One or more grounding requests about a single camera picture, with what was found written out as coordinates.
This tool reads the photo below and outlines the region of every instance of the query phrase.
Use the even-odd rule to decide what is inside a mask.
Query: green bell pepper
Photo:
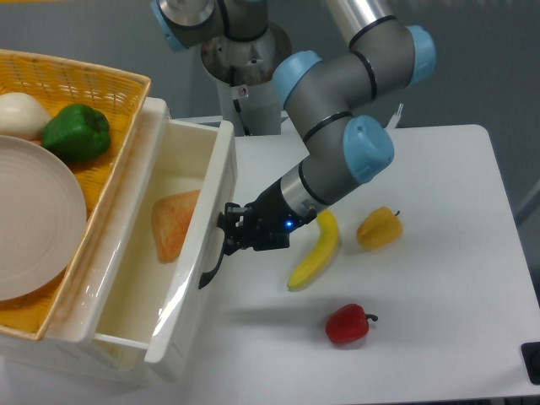
[[[41,146],[65,163],[97,158],[111,146],[109,122],[88,105],[68,105],[43,129]]]

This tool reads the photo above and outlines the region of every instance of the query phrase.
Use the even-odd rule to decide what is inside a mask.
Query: banana
[[[315,247],[290,275],[287,287],[291,290],[300,289],[310,282],[332,258],[338,247],[338,222],[330,210],[317,215],[316,221],[321,234]]]

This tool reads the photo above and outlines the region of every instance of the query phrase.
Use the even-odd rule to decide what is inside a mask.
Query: onion
[[[47,110],[31,95],[0,95],[0,135],[29,141],[39,139],[41,131],[50,120]]]

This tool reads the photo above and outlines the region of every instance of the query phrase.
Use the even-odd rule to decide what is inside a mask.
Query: yellow bell pepper
[[[368,251],[389,244],[403,233],[402,222],[388,207],[370,213],[356,231],[356,239]]]

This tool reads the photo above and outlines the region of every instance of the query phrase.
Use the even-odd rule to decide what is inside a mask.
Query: white plate
[[[0,136],[0,300],[57,276],[85,226],[84,196],[71,170],[40,146]]]

